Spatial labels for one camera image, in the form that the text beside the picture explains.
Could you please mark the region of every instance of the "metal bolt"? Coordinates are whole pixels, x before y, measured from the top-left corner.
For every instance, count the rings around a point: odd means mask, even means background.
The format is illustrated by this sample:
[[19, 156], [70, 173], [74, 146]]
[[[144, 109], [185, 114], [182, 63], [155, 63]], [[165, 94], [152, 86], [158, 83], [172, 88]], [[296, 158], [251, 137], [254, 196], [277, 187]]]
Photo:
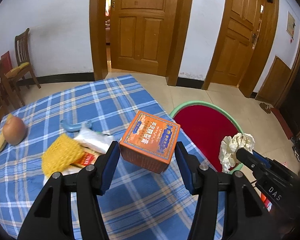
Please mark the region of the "metal bolt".
[[202, 171], [206, 171], [207, 169], [209, 169], [209, 166], [205, 163], [201, 163], [199, 169]]
[[90, 164], [86, 167], [87, 171], [93, 171], [94, 170], [94, 165]]
[[243, 176], [243, 173], [241, 171], [235, 171], [234, 175], [238, 178], [241, 178]]
[[54, 178], [54, 179], [57, 179], [57, 178], [59, 178], [60, 177], [60, 172], [55, 172], [55, 173], [53, 173], [52, 174], [52, 177]]

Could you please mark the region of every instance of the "red round surface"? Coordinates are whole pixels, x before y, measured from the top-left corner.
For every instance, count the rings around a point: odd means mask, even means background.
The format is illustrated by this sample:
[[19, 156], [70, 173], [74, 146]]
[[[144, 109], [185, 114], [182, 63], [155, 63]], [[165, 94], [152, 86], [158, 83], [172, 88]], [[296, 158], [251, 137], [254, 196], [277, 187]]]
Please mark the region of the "red round surface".
[[174, 117], [176, 123], [201, 150], [217, 171], [222, 171], [219, 161], [221, 141], [239, 131], [222, 113], [208, 106], [187, 106]]

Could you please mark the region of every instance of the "blue plaid tablecloth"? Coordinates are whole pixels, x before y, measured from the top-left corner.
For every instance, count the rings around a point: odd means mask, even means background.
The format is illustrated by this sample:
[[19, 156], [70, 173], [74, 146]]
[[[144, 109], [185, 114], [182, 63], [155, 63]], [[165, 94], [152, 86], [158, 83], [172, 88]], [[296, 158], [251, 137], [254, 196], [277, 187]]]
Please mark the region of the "blue plaid tablecloth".
[[[171, 120], [161, 106], [131, 75], [87, 83], [42, 98], [13, 112], [28, 127], [27, 137], [0, 153], [0, 223], [17, 237], [32, 203], [43, 187], [41, 156], [64, 133], [61, 119], [69, 123], [93, 121], [93, 130], [120, 140], [136, 112], [142, 110]], [[6, 117], [0, 124], [0, 132]], [[181, 130], [190, 154], [210, 163]], [[224, 195], [219, 193], [215, 239], [220, 239], [224, 220]], [[175, 157], [158, 175], [121, 157], [110, 189], [98, 196], [110, 239], [185, 240], [195, 213], [197, 197], [185, 189]], [[76, 195], [71, 195], [74, 236], [81, 239]]]

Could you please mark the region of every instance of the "yellow knitted cloth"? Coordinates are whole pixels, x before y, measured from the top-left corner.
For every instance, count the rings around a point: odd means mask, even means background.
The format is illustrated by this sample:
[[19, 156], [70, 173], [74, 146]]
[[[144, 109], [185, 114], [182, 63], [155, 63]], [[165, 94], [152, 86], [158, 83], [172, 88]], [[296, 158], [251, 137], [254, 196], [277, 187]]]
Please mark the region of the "yellow knitted cloth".
[[42, 155], [42, 171], [50, 177], [56, 171], [63, 171], [84, 155], [79, 143], [66, 134], [61, 134]]

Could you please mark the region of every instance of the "curtain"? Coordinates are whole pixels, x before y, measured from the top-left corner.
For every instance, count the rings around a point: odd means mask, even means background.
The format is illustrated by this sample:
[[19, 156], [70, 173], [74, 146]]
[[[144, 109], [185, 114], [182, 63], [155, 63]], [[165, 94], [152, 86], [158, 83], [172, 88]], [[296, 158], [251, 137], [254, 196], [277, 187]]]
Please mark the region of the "curtain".
[[110, 15], [111, 0], [106, 0], [106, 16]]

